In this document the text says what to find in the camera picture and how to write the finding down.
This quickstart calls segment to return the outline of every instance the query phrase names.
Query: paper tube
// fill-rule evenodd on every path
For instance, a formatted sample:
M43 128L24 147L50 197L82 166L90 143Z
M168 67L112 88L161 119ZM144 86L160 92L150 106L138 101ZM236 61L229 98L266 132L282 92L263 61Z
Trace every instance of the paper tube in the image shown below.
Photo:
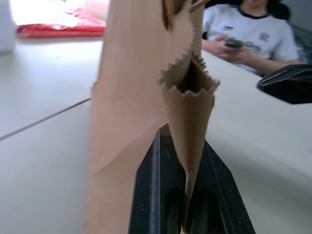
M136 171L157 130L168 123L160 72L194 45L190 6L190 0L184 3L168 31L162 0L110 2L92 93L84 234L128 232ZM188 66L180 66L177 79Z
M197 56L192 56L186 77L176 79L179 67L189 60L189 56L186 55L163 72L160 81L175 150L186 174L184 231L207 124L214 105L214 91L219 85L219 81L204 72L203 61Z

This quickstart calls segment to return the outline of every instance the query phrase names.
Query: red cloth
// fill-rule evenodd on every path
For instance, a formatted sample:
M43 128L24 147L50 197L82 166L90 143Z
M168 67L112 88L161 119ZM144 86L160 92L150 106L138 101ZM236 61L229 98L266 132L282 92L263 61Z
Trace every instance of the red cloth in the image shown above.
M64 14L78 21L62 24L25 24L17 28L17 34L23 38L60 38L60 37L101 37L105 32L105 22L84 11L82 8L69 10Z

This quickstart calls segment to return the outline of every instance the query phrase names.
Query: phone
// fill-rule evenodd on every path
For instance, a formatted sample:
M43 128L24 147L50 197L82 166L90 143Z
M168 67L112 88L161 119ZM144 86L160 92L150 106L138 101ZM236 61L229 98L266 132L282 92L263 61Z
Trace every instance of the phone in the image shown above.
M234 38L226 38L224 40L224 44L234 49L241 49L244 43L241 40L237 40Z

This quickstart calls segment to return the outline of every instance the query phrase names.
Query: white table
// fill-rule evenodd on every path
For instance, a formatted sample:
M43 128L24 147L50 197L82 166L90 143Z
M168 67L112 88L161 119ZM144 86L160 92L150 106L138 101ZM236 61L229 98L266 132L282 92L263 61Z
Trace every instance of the white table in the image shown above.
M0 138L90 97L100 39L18 41L0 55Z
M222 82L207 140L231 169L257 234L310 233L312 106L274 99L255 89L256 76L203 56ZM89 105L0 142L1 234L81 233Z

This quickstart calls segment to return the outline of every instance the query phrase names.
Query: hand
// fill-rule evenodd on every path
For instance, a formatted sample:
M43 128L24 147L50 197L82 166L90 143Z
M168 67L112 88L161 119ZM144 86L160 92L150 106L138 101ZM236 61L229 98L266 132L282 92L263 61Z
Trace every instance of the hand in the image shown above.
M230 63L248 65L249 62L253 60L254 56L256 55L252 53L250 49L243 47L235 55L223 55L222 59Z
M214 40L203 40L202 48L205 51L221 58L225 59L227 57L235 56L238 54L239 50L226 46L222 41L227 38L228 35L220 35Z

